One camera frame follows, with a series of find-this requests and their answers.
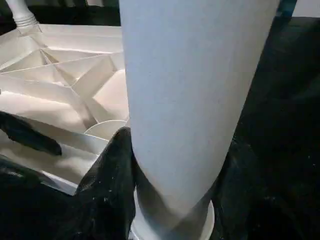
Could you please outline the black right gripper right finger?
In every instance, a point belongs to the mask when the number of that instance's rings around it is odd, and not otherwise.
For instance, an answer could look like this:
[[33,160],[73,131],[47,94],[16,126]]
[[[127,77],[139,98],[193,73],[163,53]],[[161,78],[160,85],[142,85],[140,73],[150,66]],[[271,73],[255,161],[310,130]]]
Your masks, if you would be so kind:
[[232,141],[213,185],[214,240],[313,240],[311,184],[276,171],[246,142]]

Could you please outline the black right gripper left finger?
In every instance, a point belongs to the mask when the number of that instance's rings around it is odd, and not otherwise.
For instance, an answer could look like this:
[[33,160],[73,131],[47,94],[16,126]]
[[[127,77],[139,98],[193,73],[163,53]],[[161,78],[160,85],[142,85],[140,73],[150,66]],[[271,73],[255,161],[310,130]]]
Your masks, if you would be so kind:
[[136,214],[131,129],[121,127],[81,180],[71,240],[127,240]]

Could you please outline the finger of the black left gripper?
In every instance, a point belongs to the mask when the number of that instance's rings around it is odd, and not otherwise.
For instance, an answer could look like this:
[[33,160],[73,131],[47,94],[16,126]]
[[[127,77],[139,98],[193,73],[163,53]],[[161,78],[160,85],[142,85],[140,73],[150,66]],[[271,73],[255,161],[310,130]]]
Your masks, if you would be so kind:
[[40,184],[41,175],[32,169],[12,162],[8,157],[0,155],[0,181],[11,180],[19,184]]
[[36,151],[61,156],[62,148],[54,139],[35,130],[28,122],[10,113],[0,112],[0,129],[7,137]]

